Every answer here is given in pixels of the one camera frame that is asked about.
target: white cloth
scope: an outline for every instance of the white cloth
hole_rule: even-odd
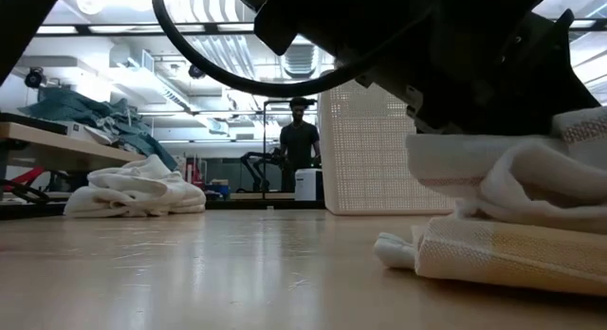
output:
[[[411,243],[381,233],[377,257],[429,278],[607,295],[607,107],[555,116],[552,131],[407,137],[412,175],[461,200]]]
[[[88,181],[87,187],[70,196],[65,215],[160,216],[205,209],[205,194],[184,181],[179,172],[169,171],[156,155],[90,173]]]

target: striped towel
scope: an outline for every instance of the striped towel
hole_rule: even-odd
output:
[[[553,137],[407,138],[424,186],[452,215],[380,234],[376,254],[424,277],[607,295],[607,109],[553,118]]]

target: wooden table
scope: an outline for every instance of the wooden table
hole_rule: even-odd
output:
[[[426,217],[208,211],[8,221],[4,329],[607,329],[605,300],[387,269],[381,231]]]
[[[6,178],[7,165],[94,171],[144,158],[142,155],[18,123],[0,122],[0,178]]]

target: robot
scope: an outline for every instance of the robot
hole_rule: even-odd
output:
[[[28,11],[9,31],[0,81],[55,1],[0,3],[7,19]],[[343,65],[309,82],[250,81],[196,52],[164,1],[153,5],[167,37],[200,73],[250,94],[282,98],[351,80],[376,83],[407,103],[419,133],[547,135],[552,116],[599,106],[569,62],[573,13],[547,20],[531,12],[542,0],[242,1],[257,13],[255,34],[277,55],[301,34]]]

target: red object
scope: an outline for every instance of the red object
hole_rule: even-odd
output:
[[[45,171],[46,171],[46,169],[43,167],[35,167],[35,168],[31,169],[30,171],[26,172],[25,174],[14,177],[11,181],[15,182],[15,183],[19,183],[19,184],[28,183],[28,182],[33,181],[34,179],[38,178],[38,176],[43,174]],[[12,190],[12,187],[9,187],[9,186],[4,187],[5,192],[10,192],[11,190]]]

